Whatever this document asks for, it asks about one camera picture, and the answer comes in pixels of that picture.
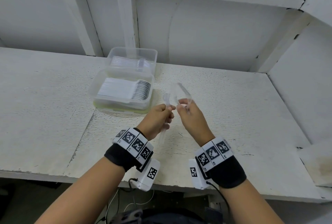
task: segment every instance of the black and white square marker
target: black and white square marker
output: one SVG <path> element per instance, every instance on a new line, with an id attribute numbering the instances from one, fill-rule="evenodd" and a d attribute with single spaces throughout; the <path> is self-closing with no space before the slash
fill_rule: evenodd
<path id="1" fill-rule="evenodd" d="M 150 179 L 154 179 L 154 176 L 156 175 L 157 170 L 153 167 L 150 168 L 150 171 L 147 174 L 147 177 L 149 177 Z"/>
<path id="2" fill-rule="evenodd" d="M 136 138 L 136 140 L 132 143 L 131 145 L 137 152 L 139 152 L 143 146 L 144 146 L 144 143 L 139 139 L 139 138 Z"/>
<path id="3" fill-rule="evenodd" d="M 217 143 L 216 146 L 219 148 L 219 150 L 222 154 L 229 151 L 229 148 L 227 147 L 227 145 L 225 144 L 224 141 L 221 141 L 220 143 Z"/>
<path id="4" fill-rule="evenodd" d="M 125 133 L 125 132 L 126 132 L 126 130 L 122 130 L 122 131 L 120 131 L 115 137 L 121 137 L 122 134 Z"/>
<path id="5" fill-rule="evenodd" d="M 217 149 L 214 146 L 210 147 L 205 152 L 209 155 L 211 160 L 220 156 L 220 154 L 218 153 Z"/>
<path id="6" fill-rule="evenodd" d="M 140 156 L 142 157 L 142 158 L 144 158 L 144 159 L 147 159 L 148 157 L 149 157 L 149 155 L 150 155 L 150 150 L 147 148 L 147 147 L 145 147 L 144 149 L 143 149 L 143 151 L 141 152 L 141 154 L 140 154 Z"/>
<path id="7" fill-rule="evenodd" d="M 129 131 L 121 138 L 123 141 L 127 142 L 128 144 L 130 144 L 132 142 L 132 140 L 135 138 L 136 136 L 134 134 L 131 134 Z"/>
<path id="8" fill-rule="evenodd" d="M 205 153 L 202 153 L 197 158 L 200 161 L 200 163 L 202 164 L 202 166 L 205 166 L 207 163 L 210 162 L 208 157 L 205 155 Z"/>
<path id="9" fill-rule="evenodd" d="M 197 177 L 197 172 L 195 167 L 190 167 L 190 173 L 192 177 Z"/>

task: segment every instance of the white table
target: white table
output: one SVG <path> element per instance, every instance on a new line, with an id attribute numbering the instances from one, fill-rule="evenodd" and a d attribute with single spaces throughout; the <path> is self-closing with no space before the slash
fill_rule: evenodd
<path id="1" fill-rule="evenodd" d="M 104 58 L 0 48 L 0 176 L 74 182 L 110 146 L 122 127 L 144 115 L 95 109 L 87 96 Z M 310 145 L 266 74 L 158 63 L 153 104 L 173 82 L 188 89 L 215 135 L 229 140 L 248 179 L 265 197 L 332 201 L 330 188 L 313 184 L 297 154 Z M 175 112 L 153 188 L 197 191 L 188 159 L 198 145 Z M 135 169 L 126 173 L 126 186 Z"/>

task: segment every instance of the person's right hand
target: person's right hand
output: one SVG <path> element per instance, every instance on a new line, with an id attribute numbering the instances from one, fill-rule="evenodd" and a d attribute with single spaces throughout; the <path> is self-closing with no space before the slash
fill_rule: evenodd
<path id="1" fill-rule="evenodd" d="M 202 147 L 207 142 L 214 139 L 215 136 L 211 132 L 203 113 L 197 107 L 196 103 L 191 101 L 189 105 L 189 113 L 181 104 L 188 104 L 188 100 L 179 100 L 179 104 L 176 106 L 176 110 L 181 117 L 183 126 L 185 126 L 186 130 L 195 139 L 199 146 Z"/>

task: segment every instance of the person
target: person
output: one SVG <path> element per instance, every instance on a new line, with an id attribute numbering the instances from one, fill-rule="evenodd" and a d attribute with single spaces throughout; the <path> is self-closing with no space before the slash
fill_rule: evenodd
<path id="1" fill-rule="evenodd" d="M 199 146 L 203 146 L 215 138 L 203 113 L 194 101 L 189 106 L 189 113 L 181 104 L 177 107 L 171 105 L 168 108 L 165 104 L 157 105 L 147 113 L 136 129 L 148 141 L 154 139 L 164 127 L 165 121 L 172 122 L 174 118 L 172 111 L 175 109 L 178 111 L 185 129 Z M 124 167 L 102 157 L 48 207 L 36 221 L 36 224 L 94 223 L 124 175 Z M 219 189 L 229 204 L 236 224 L 283 223 L 246 176 L 235 187 L 223 188 L 219 186 Z"/>

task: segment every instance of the transparent plastic container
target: transparent plastic container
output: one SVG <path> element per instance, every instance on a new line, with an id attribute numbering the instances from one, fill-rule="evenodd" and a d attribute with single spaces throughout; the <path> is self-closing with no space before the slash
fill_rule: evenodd
<path id="1" fill-rule="evenodd" d="M 153 91 L 156 61 L 157 51 L 154 49 L 113 48 L 108 55 L 105 69 L 97 73 L 88 89 L 94 106 L 106 111 L 147 113 Z M 99 95 L 106 78 L 144 80 L 151 84 L 151 88 L 145 100 L 120 98 L 116 93 L 114 96 Z"/>

